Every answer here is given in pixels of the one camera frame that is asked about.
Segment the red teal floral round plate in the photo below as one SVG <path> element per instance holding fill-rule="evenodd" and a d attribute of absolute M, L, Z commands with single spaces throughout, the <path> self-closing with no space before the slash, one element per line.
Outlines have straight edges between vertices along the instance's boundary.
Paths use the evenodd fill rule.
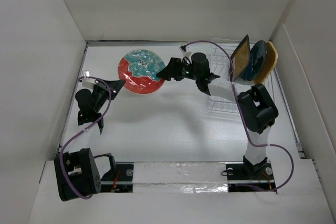
<path fill-rule="evenodd" d="M 156 92 L 164 79 L 156 76 L 165 68 L 165 63 L 156 53 L 137 49 L 125 54 L 118 64 L 119 79 L 125 80 L 124 87 L 135 94 L 147 95 Z"/>

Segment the brown black square plate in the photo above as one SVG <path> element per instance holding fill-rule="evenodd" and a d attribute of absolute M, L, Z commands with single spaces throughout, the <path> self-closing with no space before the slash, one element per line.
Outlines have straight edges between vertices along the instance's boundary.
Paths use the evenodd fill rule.
<path fill-rule="evenodd" d="M 249 35 L 246 35 L 244 39 L 239 43 L 230 59 L 233 66 L 230 67 L 230 81 L 235 81 L 250 64 L 250 41 Z"/>

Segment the teal round plate white blossoms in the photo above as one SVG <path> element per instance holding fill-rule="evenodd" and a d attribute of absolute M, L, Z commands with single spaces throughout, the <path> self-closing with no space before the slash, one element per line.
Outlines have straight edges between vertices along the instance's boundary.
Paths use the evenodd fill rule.
<path fill-rule="evenodd" d="M 267 53 L 267 46 L 264 40 L 256 42 L 250 50 L 250 63 L 241 74 L 245 81 L 253 81 L 264 66 Z"/>

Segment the woven bamboo square plate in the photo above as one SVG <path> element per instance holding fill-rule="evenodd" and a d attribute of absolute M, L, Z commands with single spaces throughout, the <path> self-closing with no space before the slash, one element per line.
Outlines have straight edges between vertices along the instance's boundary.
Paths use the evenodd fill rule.
<path fill-rule="evenodd" d="M 264 83 L 276 66 L 278 52 L 271 41 L 266 42 L 266 56 L 263 67 L 254 79 L 254 84 Z"/>

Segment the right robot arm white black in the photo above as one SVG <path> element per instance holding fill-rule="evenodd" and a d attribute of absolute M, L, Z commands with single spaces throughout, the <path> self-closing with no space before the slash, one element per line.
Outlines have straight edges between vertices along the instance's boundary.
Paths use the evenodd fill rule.
<path fill-rule="evenodd" d="M 248 139 L 241 171 L 248 178 L 261 173 L 268 159 L 268 136 L 279 114 L 263 84 L 235 84 L 212 73 L 206 55 L 201 52 L 193 53 L 190 58 L 171 58 L 156 76 L 166 81 L 191 79 L 200 92 L 234 102 Z"/>

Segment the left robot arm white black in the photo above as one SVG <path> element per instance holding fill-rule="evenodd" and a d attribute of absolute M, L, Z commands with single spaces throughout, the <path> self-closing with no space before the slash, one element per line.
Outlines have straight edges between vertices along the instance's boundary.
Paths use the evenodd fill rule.
<path fill-rule="evenodd" d="M 124 80 L 81 77 L 83 88 L 76 92 L 78 133 L 65 142 L 54 158 L 57 187 L 62 201 L 89 199 L 101 192 L 101 181 L 119 178 L 112 154 L 93 154 L 99 140 L 103 117 L 125 84 Z"/>

